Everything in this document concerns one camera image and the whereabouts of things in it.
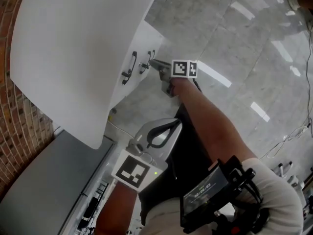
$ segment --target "cabinet handle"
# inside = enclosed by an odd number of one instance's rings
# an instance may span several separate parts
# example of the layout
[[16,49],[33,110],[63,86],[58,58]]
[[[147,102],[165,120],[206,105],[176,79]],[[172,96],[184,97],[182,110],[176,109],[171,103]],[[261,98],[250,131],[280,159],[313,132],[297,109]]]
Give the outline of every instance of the cabinet handle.
[[[153,57],[152,57],[152,59],[153,59],[155,57],[156,51],[153,50],[152,53],[153,53]],[[146,69],[149,69],[149,65],[150,65],[149,62],[150,62],[150,59],[151,59],[151,51],[148,51],[148,55],[149,55],[149,60],[148,60],[147,64],[146,65],[142,64],[142,63],[139,64],[140,67],[144,68],[144,70],[140,71],[139,74],[143,74]]]
[[125,85],[125,84],[128,82],[128,80],[130,79],[130,77],[132,76],[133,69],[134,69],[135,63],[136,63],[136,61],[137,61],[137,51],[133,51],[132,56],[135,57],[135,60],[134,60],[132,69],[128,69],[128,72],[127,72],[127,73],[124,72],[124,71],[122,72],[122,75],[123,75],[124,77],[126,77],[126,78],[122,81],[122,84],[123,84],[123,85]]

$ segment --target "digital display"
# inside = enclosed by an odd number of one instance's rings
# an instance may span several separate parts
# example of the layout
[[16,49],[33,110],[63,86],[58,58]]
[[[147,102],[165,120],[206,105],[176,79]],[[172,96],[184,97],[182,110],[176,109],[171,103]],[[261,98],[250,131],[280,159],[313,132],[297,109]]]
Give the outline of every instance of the digital display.
[[184,215],[205,204],[216,193],[228,184],[220,167],[216,167],[210,175],[183,197]]

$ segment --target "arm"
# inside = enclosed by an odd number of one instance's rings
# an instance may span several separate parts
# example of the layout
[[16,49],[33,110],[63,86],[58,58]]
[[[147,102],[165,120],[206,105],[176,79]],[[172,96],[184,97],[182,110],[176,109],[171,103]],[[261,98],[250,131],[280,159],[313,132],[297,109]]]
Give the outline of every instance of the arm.
[[212,162],[227,162],[235,155],[241,162],[256,156],[246,146],[231,121],[188,79],[174,78],[174,94],[185,105],[196,132]]
[[125,235],[136,197],[137,192],[118,182],[98,216],[95,235]]

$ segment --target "white cabinet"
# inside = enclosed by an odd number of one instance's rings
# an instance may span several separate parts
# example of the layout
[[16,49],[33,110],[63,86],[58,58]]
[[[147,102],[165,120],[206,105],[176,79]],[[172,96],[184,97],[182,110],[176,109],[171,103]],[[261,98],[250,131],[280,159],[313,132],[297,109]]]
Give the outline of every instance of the white cabinet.
[[135,75],[135,64],[121,86],[132,52],[145,62],[145,53],[159,46],[150,39],[157,33],[143,22],[153,1],[22,0],[11,79],[53,121],[99,148],[111,107],[146,75]]
[[[132,76],[125,85],[122,82],[127,80],[127,78],[122,75],[120,76],[111,98],[110,109],[118,104],[124,97],[129,95],[139,85],[140,81],[148,75],[150,69],[144,69],[143,67],[140,67],[139,64],[147,64],[150,57],[151,59],[156,57],[162,40],[163,36],[151,25],[145,21],[140,23],[127,52],[125,63],[122,68],[122,71],[127,72],[129,69],[132,69],[134,65]],[[137,55],[135,64],[135,57],[133,56],[134,51]]]

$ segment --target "tile floor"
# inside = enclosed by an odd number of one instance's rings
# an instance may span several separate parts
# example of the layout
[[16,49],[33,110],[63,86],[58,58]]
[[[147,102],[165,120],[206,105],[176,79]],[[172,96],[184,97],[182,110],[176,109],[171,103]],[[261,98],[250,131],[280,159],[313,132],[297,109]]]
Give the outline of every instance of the tile floor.
[[[260,158],[307,117],[310,17],[303,9],[291,11],[287,0],[155,0],[146,21],[165,37],[157,59],[198,60],[202,70],[210,67],[221,75],[223,81],[200,71],[198,83]],[[309,79],[313,84],[313,59]],[[117,105],[112,121],[135,134],[147,121],[173,117],[179,103],[160,86],[151,70]],[[286,143],[275,158],[262,158],[271,168],[290,160],[301,179],[310,174],[309,131]]]

